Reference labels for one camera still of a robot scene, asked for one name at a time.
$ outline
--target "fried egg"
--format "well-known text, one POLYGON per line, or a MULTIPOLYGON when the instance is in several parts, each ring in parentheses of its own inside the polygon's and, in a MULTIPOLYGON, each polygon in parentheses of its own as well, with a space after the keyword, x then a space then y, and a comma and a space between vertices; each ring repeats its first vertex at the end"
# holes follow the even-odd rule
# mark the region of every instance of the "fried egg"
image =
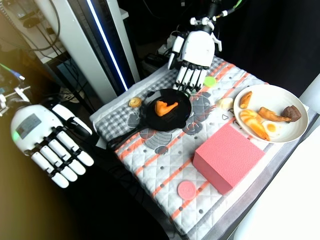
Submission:
POLYGON ((274 121, 264 121, 262 123, 266 133, 269 135, 269 137, 271 138, 275 138, 280 136, 280 132, 281 132, 281 126, 274 121))

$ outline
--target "egg yolk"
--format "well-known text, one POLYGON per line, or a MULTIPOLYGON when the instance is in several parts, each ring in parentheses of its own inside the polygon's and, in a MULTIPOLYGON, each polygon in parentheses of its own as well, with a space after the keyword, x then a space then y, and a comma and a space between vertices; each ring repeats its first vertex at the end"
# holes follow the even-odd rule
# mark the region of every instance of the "egg yolk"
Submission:
POLYGON ((269 130, 270 132, 272 132, 272 133, 274 133, 274 132, 276 131, 276 126, 273 125, 273 124, 271 124, 271 123, 269 123, 266 127, 267 127, 268 130, 269 130))

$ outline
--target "cast iron skillet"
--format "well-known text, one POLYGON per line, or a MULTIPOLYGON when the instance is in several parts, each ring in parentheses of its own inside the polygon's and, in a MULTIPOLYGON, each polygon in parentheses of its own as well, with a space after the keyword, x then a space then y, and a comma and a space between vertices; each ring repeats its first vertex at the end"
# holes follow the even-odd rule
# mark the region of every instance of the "cast iron skillet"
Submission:
POLYGON ((162 132, 178 128, 182 129, 186 126, 186 121, 189 118, 190 113, 191 103, 183 92, 170 88, 150 91, 140 107, 140 122, 138 126, 124 135, 110 140, 108 142, 108 147, 112 150, 116 150, 134 134, 146 128, 162 132), (155 111, 155 104, 157 101, 168 103, 168 106, 178 102, 178 106, 166 115, 158 116, 155 111))

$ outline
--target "plate rim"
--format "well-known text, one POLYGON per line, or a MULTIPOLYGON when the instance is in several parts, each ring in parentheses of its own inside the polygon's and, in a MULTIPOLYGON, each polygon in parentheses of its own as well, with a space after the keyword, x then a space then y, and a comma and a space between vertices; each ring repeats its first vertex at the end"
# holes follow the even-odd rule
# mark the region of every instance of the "plate rim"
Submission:
POLYGON ((300 99, 299 99, 296 95, 294 95, 292 92, 290 92, 290 91, 288 91, 288 90, 286 90, 286 89, 284 89, 284 88, 282 88, 282 87, 280 87, 280 86, 276 86, 276 85, 257 84, 257 85, 251 85, 251 86, 248 86, 248 87, 244 88, 244 89, 241 90, 241 91, 235 96, 235 98, 234 98, 234 102, 233 102, 233 113, 234 113, 234 117, 235 117, 235 119, 237 120, 237 122, 239 123, 240 127, 243 128, 243 130, 244 130, 247 134, 249 134, 251 137, 253 137, 253 138, 255 138, 255 139, 259 140, 259 141, 263 141, 263 142, 269 143, 269 144, 285 144, 285 143, 293 142, 293 141, 299 139, 303 134, 305 134, 305 132, 306 132, 306 130, 308 129, 308 126, 309 126, 309 115, 308 115, 308 111, 306 110, 306 108, 304 107, 304 104, 300 101, 300 99), (301 105, 303 106, 304 113, 305 113, 305 115, 306 115, 306 122, 307 122, 307 124, 306 124, 306 126, 305 126, 305 128, 304 128, 303 133, 302 133, 300 136, 298 136, 298 137, 295 138, 295 139, 289 140, 289 141, 267 141, 267 140, 264 140, 264 139, 256 136, 255 134, 252 134, 251 132, 247 131, 246 128, 244 128, 244 126, 246 126, 246 125, 243 123, 243 121, 242 121, 242 120, 240 119, 240 117, 238 116, 238 115, 239 115, 239 112, 236 113, 236 111, 235 111, 235 109, 240 109, 239 106, 236 106, 237 102, 239 102, 239 101, 237 101, 237 100, 241 97, 241 94, 243 95, 245 91, 248 91, 248 89, 250 89, 250 88, 261 88, 261 87, 263 87, 263 88, 270 88, 270 87, 271 87, 271 88, 280 89, 280 90, 282 90, 282 91, 285 91, 285 92, 289 93, 292 97, 296 98, 296 99, 301 103, 301 105))

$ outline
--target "pink disc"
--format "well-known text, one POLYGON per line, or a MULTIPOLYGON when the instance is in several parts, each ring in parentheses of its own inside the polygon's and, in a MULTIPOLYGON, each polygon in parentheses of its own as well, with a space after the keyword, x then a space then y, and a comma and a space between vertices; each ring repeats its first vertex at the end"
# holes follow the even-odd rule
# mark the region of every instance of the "pink disc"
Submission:
POLYGON ((196 196, 196 186, 191 181, 182 181, 178 186, 178 194, 184 200, 191 200, 196 196))

